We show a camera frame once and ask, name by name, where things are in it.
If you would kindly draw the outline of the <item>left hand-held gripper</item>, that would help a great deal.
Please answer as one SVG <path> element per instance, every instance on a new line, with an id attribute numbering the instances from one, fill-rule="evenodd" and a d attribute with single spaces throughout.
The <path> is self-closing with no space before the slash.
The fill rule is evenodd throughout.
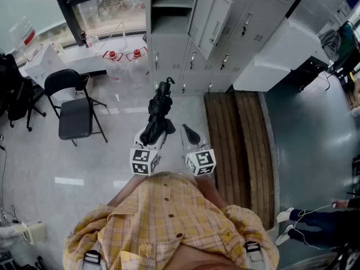
<path id="1" fill-rule="evenodd" d="M 163 132 L 157 145 L 146 146 L 146 128 L 141 128 L 134 137 L 134 145 L 130 149 L 130 169 L 135 175 L 151 176 L 159 164 L 162 148 L 167 139 L 167 133 Z"/>

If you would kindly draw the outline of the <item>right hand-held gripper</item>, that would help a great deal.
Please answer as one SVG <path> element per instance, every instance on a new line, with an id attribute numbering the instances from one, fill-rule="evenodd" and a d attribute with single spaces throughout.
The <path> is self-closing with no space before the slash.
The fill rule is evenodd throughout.
<path id="1" fill-rule="evenodd" d="M 186 124 L 181 125 L 181 141 L 184 150 L 184 162 L 194 176 L 203 176 L 214 172 L 216 159 L 214 150 L 207 144 L 205 134 Z"/>

